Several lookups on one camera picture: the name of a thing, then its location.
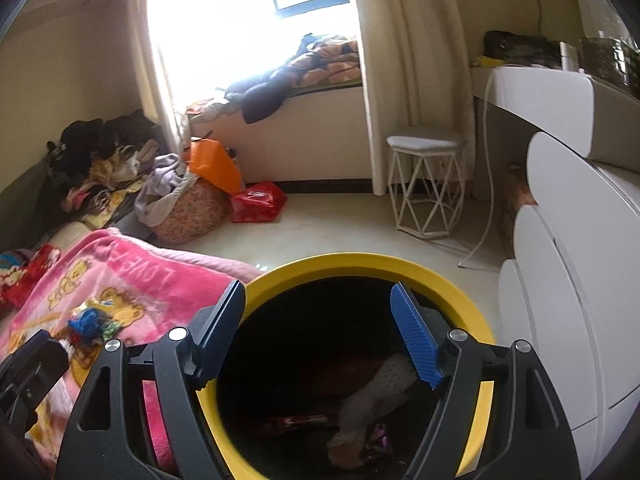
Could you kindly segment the dark jacket on sill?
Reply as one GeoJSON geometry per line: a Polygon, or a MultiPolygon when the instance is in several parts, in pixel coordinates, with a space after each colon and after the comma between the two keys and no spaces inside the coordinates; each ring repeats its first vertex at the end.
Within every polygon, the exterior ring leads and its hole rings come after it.
{"type": "Polygon", "coordinates": [[[293,90],[302,84],[306,71],[314,67],[314,61],[308,61],[306,55],[311,54],[311,48],[320,39],[319,35],[303,36],[296,55],[284,65],[230,84],[224,90],[224,97],[238,107],[247,125],[261,122],[280,110],[293,90]]]}

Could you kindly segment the orange patterned quilt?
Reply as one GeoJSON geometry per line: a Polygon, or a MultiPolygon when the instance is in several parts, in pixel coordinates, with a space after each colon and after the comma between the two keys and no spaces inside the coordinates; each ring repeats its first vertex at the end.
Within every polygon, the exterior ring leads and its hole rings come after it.
{"type": "Polygon", "coordinates": [[[294,88],[350,84],[361,80],[358,41],[330,37],[306,47],[286,66],[294,88]]]}

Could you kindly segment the cream right curtain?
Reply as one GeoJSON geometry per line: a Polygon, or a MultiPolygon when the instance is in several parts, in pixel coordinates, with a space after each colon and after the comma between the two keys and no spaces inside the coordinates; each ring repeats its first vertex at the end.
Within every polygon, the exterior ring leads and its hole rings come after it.
{"type": "Polygon", "coordinates": [[[475,114],[457,0],[355,0],[373,192],[386,191],[386,140],[409,126],[442,126],[466,142],[474,170],[475,114]]]}

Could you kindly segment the red plastic bag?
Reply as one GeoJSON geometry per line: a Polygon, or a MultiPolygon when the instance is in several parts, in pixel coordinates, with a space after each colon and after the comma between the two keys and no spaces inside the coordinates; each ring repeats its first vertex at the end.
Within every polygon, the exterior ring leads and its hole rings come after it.
{"type": "Polygon", "coordinates": [[[347,361],[326,373],[326,378],[322,382],[322,391],[330,396],[346,398],[367,385],[381,366],[380,360],[347,361]]]}

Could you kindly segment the colourful pillow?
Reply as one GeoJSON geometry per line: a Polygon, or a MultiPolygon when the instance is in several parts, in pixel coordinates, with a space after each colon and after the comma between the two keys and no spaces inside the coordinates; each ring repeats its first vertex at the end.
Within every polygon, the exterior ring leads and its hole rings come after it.
{"type": "Polygon", "coordinates": [[[7,250],[0,254],[0,275],[2,286],[14,285],[26,272],[30,257],[22,252],[7,250]]]}

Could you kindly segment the vanity mirror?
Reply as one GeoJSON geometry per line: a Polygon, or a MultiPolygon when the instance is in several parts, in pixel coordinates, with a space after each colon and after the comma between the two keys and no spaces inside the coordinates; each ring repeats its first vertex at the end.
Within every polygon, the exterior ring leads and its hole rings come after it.
{"type": "Polygon", "coordinates": [[[623,40],[629,47],[637,47],[634,38],[610,0],[577,0],[582,28],[587,38],[623,40]]]}

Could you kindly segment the green black snack wrapper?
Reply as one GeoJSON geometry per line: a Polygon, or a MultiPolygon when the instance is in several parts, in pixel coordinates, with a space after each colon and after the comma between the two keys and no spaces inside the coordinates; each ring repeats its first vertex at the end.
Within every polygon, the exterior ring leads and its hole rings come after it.
{"type": "Polygon", "coordinates": [[[104,342],[117,337],[122,330],[122,323],[118,321],[105,321],[100,325],[100,335],[104,342]]]}

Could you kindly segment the yellow rimmed black trash bin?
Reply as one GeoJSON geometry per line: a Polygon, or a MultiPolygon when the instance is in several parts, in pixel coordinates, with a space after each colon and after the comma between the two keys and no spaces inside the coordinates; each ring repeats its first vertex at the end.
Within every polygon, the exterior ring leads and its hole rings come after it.
{"type": "Polygon", "coordinates": [[[420,264],[346,252],[294,261],[246,289],[240,327],[216,380],[200,396],[210,430],[237,479],[341,479],[326,445],[342,402],[322,391],[326,373],[354,359],[405,350],[390,292],[405,284],[450,325],[489,342],[472,300],[420,264]]]}

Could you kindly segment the white vanity dresser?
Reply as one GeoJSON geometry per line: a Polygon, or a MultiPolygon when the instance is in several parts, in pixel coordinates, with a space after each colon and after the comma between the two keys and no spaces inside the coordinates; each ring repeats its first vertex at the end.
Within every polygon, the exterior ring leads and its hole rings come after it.
{"type": "Polygon", "coordinates": [[[550,68],[472,71],[473,92],[535,128],[503,263],[505,342],[529,341],[563,405],[586,479],[639,474],[639,102],[550,68]]]}

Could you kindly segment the cream curtain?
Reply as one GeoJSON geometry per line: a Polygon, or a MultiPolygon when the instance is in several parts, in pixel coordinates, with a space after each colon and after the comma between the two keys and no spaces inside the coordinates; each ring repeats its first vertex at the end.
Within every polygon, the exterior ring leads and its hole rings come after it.
{"type": "Polygon", "coordinates": [[[355,0],[373,192],[386,191],[386,140],[409,126],[442,126],[466,142],[474,170],[475,114],[457,0],[355,0]]]}
{"type": "Polygon", "coordinates": [[[175,107],[162,51],[154,37],[153,0],[126,0],[129,50],[142,112],[162,128],[168,152],[182,154],[189,144],[184,115],[175,107]]]}

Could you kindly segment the yellow snack wrapper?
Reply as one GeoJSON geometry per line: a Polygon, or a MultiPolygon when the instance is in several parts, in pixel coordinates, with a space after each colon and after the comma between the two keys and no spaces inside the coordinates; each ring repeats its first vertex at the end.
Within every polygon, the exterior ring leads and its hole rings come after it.
{"type": "Polygon", "coordinates": [[[112,301],[112,300],[98,301],[98,300],[95,300],[94,298],[89,298],[87,300],[87,304],[90,308],[99,309],[108,313],[118,311],[122,308],[122,303],[120,301],[112,301]]]}

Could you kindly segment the floral laundry basket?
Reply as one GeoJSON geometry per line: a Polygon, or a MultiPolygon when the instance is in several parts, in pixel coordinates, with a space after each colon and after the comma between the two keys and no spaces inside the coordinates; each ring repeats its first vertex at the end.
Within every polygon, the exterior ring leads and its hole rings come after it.
{"type": "Polygon", "coordinates": [[[220,188],[198,178],[151,230],[162,242],[182,244],[220,228],[230,216],[230,198],[220,188]]]}

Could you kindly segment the blue plastic bag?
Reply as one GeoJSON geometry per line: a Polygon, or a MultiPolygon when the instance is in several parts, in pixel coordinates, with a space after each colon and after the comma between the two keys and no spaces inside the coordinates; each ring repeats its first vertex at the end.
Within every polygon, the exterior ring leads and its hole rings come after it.
{"type": "Polygon", "coordinates": [[[81,339],[91,340],[101,336],[102,314],[98,309],[89,308],[72,315],[67,326],[70,331],[81,339]]]}

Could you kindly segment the orange paper bag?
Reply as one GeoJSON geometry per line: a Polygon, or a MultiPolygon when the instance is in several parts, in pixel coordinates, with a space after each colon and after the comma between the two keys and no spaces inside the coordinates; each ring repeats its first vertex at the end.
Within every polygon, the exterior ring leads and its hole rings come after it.
{"type": "Polygon", "coordinates": [[[192,142],[189,169],[192,174],[229,195],[242,191],[241,171],[219,141],[202,139],[192,142]]]}

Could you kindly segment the red garment on bed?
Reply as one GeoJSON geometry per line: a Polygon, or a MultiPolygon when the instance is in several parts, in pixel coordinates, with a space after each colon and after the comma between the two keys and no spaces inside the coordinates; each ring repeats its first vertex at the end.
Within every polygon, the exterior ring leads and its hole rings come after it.
{"type": "Polygon", "coordinates": [[[14,285],[1,285],[1,305],[4,308],[20,310],[40,278],[61,257],[61,252],[50,244],[44,244],[36,252],[27,249],[12,250],[12,252],[29,255],[30,260],[26,272],[14,285]]]}

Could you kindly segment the clear cosmetic organizer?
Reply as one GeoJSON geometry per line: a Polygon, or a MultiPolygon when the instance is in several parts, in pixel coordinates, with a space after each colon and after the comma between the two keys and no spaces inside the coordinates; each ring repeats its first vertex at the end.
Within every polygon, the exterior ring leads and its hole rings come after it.
{"type": "Polygon", "coordinates": [[[589,75],[639,96],[639,52],[613,38],[579,40],[580,67],[589,75]]]}

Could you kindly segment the pile of clothes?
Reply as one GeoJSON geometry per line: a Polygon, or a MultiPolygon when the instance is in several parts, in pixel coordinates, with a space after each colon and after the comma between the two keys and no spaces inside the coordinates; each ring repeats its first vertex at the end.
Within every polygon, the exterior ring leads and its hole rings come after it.
{"type": "Polygon", "coordinates": [[[52,226],[79,221],[93,230],[130,214],[155,157],[167,152],[162,128],[141,110],[72,122],[47,149],[46,219],[52,226]]]}

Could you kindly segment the red bag on floor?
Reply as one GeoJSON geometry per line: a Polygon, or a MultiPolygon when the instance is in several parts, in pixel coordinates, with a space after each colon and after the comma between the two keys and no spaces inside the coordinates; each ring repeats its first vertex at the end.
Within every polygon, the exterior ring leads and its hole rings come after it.
{"type": "Polygon", "coordinates": [[[279,217],[288,198],[272,182],[249,186],[231,197],[233,223],[268,223],[279,217]]]}

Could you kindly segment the lavender white garment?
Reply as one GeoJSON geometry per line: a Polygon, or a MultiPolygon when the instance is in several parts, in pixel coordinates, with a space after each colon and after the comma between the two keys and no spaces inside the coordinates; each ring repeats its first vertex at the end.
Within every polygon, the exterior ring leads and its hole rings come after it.
{"type": "Polygon", "coordinates": [[[134,201],[138,220],[149,228],[159,226],[196,180],[198,176],[192,174],[180,155],[170,153],[157,156],[149,177],[134,201]]]}

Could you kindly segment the cream left curtain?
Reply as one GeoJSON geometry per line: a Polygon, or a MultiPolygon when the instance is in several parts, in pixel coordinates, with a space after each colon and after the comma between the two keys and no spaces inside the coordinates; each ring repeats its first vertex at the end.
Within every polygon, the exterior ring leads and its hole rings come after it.
{"type": "Polygon", "coordinates": [[[162,51],[154,37],[153,0],[126,0],[129,50],[142,112],[162,128],[168,152],[182,154],[189,144],[184,115],[175,107],[162,51]]]}

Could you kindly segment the pink cartoon fleece blanket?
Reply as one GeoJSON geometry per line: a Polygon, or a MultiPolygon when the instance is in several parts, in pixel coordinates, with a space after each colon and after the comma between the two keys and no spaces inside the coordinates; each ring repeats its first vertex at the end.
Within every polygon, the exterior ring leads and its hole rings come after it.
{"type": "Polygon", "coordinates": [[[48,474],[55,470],[70,412],[101,341],[82,341],[68,319],[89,309],[89,298],[120,301],[107,321],[122,323],[124,344],[156,341],[175,326],[185,326],[201,308],[216,304],[229,283],[258,278],[254,266],[195,252],[158,248],[116,230],[88,234],[40,278],[24,306],[1,327],[1,353],[12,353],[38,330],[65,347],[70,368],[37,408],[38,420],[27,437],[48,474]]]}

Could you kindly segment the white printed plastic bag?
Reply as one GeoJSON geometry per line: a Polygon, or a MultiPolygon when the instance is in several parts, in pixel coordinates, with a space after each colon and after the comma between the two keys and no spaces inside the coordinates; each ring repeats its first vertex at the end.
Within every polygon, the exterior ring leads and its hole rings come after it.
{"type": "Polygon", "coordinates": [[[362,431],[339,431],[326,445],[331,464],[345,470],[363,466],[363,460],[360,458],[363,447],[362,431]]]}

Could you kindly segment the dark camouflage bag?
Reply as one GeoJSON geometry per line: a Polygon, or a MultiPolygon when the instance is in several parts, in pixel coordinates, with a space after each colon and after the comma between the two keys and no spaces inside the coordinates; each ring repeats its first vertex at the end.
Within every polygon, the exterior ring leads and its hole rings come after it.
{"type": "Polygon", "coordinates": [[[485,32],[484,55],[488,58],[523,66],[561,67],[559,41],[544,36],[524,36],[503,30],[485,32]]]}

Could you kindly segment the white foam net sleeve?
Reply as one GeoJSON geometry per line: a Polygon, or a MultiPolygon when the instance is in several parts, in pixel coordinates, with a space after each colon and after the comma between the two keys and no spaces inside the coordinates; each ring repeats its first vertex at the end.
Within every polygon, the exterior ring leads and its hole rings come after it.
{"type": "Polygon", "coordinates": [[[403,354],[393,354],[367,385],[342,403],[337,416],[338,431],[329,440],[328,448],[363,442],[371,424],[408,400],[406,391],[417,379],[411,360],[403,354]]]}

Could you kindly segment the purple snack wrapper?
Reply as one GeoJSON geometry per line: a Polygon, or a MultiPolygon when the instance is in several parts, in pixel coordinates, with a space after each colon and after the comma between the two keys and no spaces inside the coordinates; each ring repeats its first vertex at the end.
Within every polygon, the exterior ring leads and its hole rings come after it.
{"type": "Polygon", "coordinates": [[[372,429],[366,448],[378,454],[390,454],[393,452],[393,445],[390,443],[390,436],[385,424],[376,424],[372,429]]]}

